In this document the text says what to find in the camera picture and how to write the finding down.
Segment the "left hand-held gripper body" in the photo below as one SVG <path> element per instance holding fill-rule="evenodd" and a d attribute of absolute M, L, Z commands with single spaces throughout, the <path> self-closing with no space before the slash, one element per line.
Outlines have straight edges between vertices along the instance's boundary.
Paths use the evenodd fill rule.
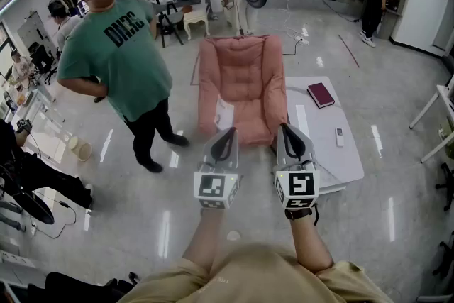
<path fill-rule="evenodd" d="M 194 197 L 204 209 L 230 209 L 241 185 L 237 162 L 200 162 L 194 173 Z"/>

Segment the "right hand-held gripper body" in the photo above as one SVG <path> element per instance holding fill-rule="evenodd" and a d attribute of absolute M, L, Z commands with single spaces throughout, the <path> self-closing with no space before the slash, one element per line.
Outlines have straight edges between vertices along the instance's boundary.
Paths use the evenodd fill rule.
<path fill-rule="evenodd" d="M 319 197 L 320 172 L 315 160 L 282 159 L 273 167 L 274 188 L 284 209 L 310 209 Z"/>

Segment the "pink cushioned armchair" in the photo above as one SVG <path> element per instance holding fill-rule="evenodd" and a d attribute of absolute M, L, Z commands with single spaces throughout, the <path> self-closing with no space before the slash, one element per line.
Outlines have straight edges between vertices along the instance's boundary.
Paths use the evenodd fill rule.
<path fill-rule="evenodd" d="M 207 136 L 218 97 L 234 105 L 241 145 L 271 145 L 287 120 L 282 42 L 277 35 L 206 38 L 199 45 L 198 128 Z"/>

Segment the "person's left forearm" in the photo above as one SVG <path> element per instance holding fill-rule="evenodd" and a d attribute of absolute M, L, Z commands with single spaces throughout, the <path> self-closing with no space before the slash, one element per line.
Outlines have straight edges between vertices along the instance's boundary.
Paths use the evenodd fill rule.
<path fill-rule="evenodd" d="M 214 264 L 224 212 L 221 209 L 201 210 L 199 224 L 182 255 L 206 272 L 210 272 Z"/>

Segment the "person's right forearm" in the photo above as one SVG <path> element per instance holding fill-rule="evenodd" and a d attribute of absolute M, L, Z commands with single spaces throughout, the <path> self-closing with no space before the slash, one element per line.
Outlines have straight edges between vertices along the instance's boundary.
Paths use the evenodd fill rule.
<path fill-rule="evenodd" d="M 311 217 L 305 216 L 289 222 L 299 264 L 313 274 L 331 268 L 334 264 L 333 258 Z"/>

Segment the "dark red book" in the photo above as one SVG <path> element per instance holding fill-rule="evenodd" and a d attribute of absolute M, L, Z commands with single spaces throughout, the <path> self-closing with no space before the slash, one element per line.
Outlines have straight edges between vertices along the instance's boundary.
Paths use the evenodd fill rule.
<path fill-rule="evenodd" d="M 316 103 L 319 109 L 335 104 L 334 98 L 331 96 L 323 83 L 310 84 L 307 92 Z"/>

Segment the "white low table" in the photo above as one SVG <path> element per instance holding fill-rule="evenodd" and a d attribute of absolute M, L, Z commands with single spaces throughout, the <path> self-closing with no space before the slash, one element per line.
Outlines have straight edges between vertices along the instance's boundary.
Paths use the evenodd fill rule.
<path fill-rule="evenodd" d="M 307 92 L 310 84 L 323 83 L 335 104 L 319 109 Z M 342 109 L 340 100 L 328 77 L 288 77 L 285 80 L 287 95 L 287 122 L 310 137 L 320 172 L 320 194 L 342 191 L 347 184 L 361 180 L 364 170 L 355 140 Z M 336 145 L 336 128 L 342 128 L 345 145 Z"/>

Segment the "person's tan shirt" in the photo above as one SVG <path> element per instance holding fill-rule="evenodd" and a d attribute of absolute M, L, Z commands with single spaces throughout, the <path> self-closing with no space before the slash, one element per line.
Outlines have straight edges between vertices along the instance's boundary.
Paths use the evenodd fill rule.
<path fill-rule="evenodd" d="M 141 280 L 118 303 L 393 303 L 349 261 L 313 274 L 281 248 L 231 251 L 213 275 L 181 259 Z"/>

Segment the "beige waste bin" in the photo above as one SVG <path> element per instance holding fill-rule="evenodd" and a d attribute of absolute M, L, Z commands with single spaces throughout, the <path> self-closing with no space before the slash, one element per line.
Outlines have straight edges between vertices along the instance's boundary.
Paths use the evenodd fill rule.
<path fill-rule="evenodd" d="M 68 148 L 81 162 L 88 161 L 92 155 L 92 145 L 77 136 L 72 136 L 69 139 Z"/>

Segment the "white carved side table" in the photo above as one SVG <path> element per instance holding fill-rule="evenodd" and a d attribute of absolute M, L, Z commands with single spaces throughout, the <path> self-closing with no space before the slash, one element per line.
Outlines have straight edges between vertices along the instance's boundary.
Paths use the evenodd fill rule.
<path fill-rule="evenodd" d="M 192 9 L 192 11 L 185 13 L 184 17 L 183 17 L 183 26 L 184 26 L 184 30 L 187 34 L 188 40 L 192 39 L 190 25 L 199 23 L 199 22 L 204 23 L 206 35 L 208 35 L 208 36 L 211 35 L 210 31 L 209 31 L 209 20 L 208 20 L 208 14 L 207 14 L 206 10 Z"/>

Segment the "black folding stool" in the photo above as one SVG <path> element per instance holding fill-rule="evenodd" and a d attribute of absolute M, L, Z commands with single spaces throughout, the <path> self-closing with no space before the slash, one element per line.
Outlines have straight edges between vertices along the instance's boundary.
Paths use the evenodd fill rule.
<path fill-rule="evenodd" d="M 178 30 L 182 25 L 184 13 L 178 10 L 173 2 L 167 4 L 153 3 L 153 8 L 157 16 L 157 24 L 160 29 L 162 47 L 165 47 L 165 36 L 174 34 L 180 45 L 184 45 Z"/>

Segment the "white desk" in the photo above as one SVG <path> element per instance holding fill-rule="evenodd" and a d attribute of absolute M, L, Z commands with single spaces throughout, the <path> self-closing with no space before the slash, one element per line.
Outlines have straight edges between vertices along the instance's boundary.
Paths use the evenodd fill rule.
<path fill-rule="evenodd" d="M 425 163 L 428 159 L 432 158 L 442 148 L 446 147 L 447 144 L 454 141 L 454 75 L 451 77 L 447 86 L 440 84 L 436 85 L 435 94 L 429 99 L 425 107 L 419 112 L 414 120 L 409 124 L 409 129 L 413 129 L 414 126 L 421 120 L 421 118 L 427 113 L 432 105 L 440 99 L 446 108 L 448 119 L 453 124 L 453 130 L 446 136 L 433 150 L 421 158 L 421 163 Z"/>

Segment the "black chair base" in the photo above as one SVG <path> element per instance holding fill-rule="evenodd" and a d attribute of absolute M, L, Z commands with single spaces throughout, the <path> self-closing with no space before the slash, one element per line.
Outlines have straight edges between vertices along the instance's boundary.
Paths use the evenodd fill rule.
<path fill-rule="evenodd" d="M 442 249 L 442 258 L 440 265 L 433 270 L 432 275 L 439 275 L 441 279 L 447 277 L 451 265 L 454 263 L 454 231 L 451 232 L 448 242 L 451 245 L 448 245 L 446 242 L 441 241 L 438 245 Z"/>
<path fill-rule="evenodd" d="M 444 184 L 436 184 L 436 189 L 446 189 L 446 205 L 444 206 L 444 211 L 449 211 L 451 204 L 454 200 L 454 170 L 451 170 L 447 163 L 444 162 L 441 164 L 441 169 L 443 171 L 443 175 L 445 176 L 445 183 Z"/>

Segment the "grey cabinet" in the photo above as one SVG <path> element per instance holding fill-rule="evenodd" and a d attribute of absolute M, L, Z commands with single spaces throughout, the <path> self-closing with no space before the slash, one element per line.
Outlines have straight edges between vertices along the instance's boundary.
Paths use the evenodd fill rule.
<path fill-rule="evenodd" d="M 402 17 L 405 1 L 386 0 L 386 11 L 376 31 L 378 38 L 388 40 L 392 36 L 397 21 Z"/>

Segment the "black office chair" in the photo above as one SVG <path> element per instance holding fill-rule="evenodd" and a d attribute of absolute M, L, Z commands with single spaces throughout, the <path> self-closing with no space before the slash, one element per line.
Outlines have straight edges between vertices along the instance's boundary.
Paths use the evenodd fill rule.
<path fill-rule="evenodd" d="M 54 65 L 55 58 L 52 53 L 47 52 L 45 46 L 37 42 L 34 42 L 28 50 L 38 73 L 45 76 L 44 84 L 50 85 L 51 77 L 57 73 L 57 65 Z"/>

